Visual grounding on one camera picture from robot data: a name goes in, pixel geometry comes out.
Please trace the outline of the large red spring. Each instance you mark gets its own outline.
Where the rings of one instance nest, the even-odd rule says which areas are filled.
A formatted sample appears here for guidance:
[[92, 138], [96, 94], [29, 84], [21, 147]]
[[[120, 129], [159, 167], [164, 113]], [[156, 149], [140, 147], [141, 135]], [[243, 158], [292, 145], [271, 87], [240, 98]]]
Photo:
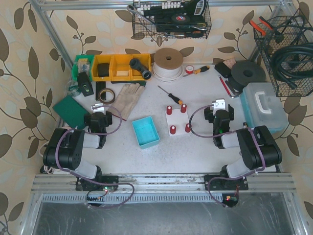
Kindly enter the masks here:
[[186, 110], [187, 110], [187, 105], [186, 104], [182, 104], [181, 108], [180, 108], [180, 112], [181, 113], [186, 113]]

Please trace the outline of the beige work glove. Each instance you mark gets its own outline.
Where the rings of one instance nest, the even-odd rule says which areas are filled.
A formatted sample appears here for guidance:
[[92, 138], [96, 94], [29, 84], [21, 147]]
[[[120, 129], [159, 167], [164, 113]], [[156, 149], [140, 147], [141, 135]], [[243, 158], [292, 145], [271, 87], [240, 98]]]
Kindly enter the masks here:
[[125, 84], [108, 111], [119, 117], [118, 112], [114, 109], [116, 108], [121, 113], [122, 119], [127, 120], [144, 89], [145, 87], [139, 83]]

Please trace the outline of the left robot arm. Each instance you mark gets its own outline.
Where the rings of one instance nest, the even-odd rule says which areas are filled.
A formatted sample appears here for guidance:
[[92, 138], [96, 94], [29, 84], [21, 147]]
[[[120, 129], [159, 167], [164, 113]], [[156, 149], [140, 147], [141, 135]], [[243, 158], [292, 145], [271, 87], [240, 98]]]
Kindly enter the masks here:
[[45, 145], [43, 154], [43, 170], [46, 173], [54, 173], [58, 169], [70, 170], [77, 174], [77, 191], [110, 190], [118, 188], [118, 176], [104, 176], [99, 166], [92, 165], [82, 158], [83, 148], [102, 149], [106, 142], [106, 128], [112, 125], [112, 114], [95, 112], [84, 115], [84, 123], [88, 132], [84, 130], [72, 130], [61, 141], [58, 160], [56, 163], [55, 153], [60, 138], [66, 132], [65, 128], [57, 128], [53, 132], [51, 140]]

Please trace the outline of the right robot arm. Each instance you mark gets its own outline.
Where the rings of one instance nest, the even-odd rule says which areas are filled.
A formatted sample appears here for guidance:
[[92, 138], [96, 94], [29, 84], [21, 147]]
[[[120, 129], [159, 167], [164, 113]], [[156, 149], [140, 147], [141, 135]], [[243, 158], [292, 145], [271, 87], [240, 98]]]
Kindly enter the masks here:
[[248, 190], [244, 178], [250, 172], [263, 171], [282, 161], [282, 153], [266, 126], [247, 127], [230, 133], [230, 122], [234, 119], [234, 108], [206, 107], [204, 118], [213, 124], [213, 143], [219, 149], [240, 149], [235, 162], [224, 165], [219, 175], [205, 175], [206, 190]]

